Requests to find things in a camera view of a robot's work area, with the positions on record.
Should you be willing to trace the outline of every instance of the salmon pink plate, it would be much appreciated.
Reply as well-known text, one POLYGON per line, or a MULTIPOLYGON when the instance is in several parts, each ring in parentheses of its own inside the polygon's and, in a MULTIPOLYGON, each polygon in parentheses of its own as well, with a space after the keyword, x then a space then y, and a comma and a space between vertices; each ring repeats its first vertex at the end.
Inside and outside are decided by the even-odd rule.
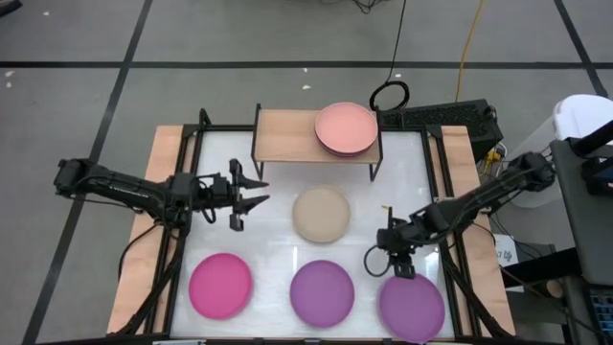
POLYGON ((376 140, 376 117, 355 103, 334 103, 322 109, 315 120, 315 133, 330 152, 354 155, 367 150, 376 140))

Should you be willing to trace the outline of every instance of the wooden platform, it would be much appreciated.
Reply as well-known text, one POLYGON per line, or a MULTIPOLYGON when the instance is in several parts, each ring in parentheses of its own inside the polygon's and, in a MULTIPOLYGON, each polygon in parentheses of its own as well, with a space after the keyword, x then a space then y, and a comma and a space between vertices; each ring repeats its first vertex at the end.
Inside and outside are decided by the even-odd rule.
POLYGON ((326 151, 315 135, 319 110, 261 109, 257 119, 256 162, 306 162, 377 164, 379 140, 355 157, 339 157, 326 151))

